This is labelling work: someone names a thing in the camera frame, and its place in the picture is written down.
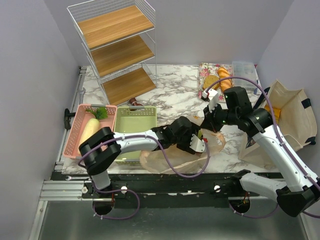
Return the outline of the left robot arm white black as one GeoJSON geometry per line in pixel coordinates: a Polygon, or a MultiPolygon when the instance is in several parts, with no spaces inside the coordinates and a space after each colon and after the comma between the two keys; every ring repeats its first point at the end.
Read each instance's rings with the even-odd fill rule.
{"type": "Polygon", "coordinates": [[[165,150],[173,145],[192,155],[206,150],[200,126],[184,116],[145,132],[119,133],[103,127],[81,143],[78,149],[84,168],[94,183],[93,191],[104,198],[111,191],[108,168],[119,155],[165,150]]]}

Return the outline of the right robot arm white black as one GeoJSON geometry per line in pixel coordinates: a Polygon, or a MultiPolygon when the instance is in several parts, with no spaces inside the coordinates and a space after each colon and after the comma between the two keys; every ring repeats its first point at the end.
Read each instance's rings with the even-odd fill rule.
{"type": "Polygon", "coordinates": [[[237,126],[266,152],[284,179],[272,180],[242,170],[234,175],[230,191],[236,196],[251,192],[267,197],[291,217],[316,203],[320,199],[320,179],[286,141],[272,115],[264,108],[253,109],[243,87],[229,88],[224,96],[226,109],[218,103],[216,90],[207,88],[202,93],[209,103],[203,110],[201,128],[218,132],[224,125],[237,126]]]}

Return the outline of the orange plastic grocery bag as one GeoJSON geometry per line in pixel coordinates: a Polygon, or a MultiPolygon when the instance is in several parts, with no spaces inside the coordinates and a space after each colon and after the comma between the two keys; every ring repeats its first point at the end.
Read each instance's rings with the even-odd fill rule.
{"type": "MultiPolygon", "coordinates": [[[[201,130],[203,137],[208,140],[210,156],[222,151],[226,145],[225,137],[221,132],[214,133],[207,129],[201,130]]],[[[181,174],[195,174],[199,172],[207,161],[207,153],[190,154],[172,145],[165,150],[174,169],[181,174]]],[[[161,150],[141,151],[139,156],[141,166],[153,174],[174,174],[168,165],[161,150]]]]}

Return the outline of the white daikon radish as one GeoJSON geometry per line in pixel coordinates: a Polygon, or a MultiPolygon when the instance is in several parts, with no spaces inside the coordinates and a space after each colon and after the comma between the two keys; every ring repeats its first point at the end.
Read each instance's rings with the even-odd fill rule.
{"type": "Polygon", "coordinates": [[[101,127],[101,121],[108,118],[108,112],[105,106],[98,107],[96,109],[86,109],[87,113],[93,115],[85,125],[83,132],[81,134],[78,147],[89,139],[93,134],[95,134],[101,127]]]}

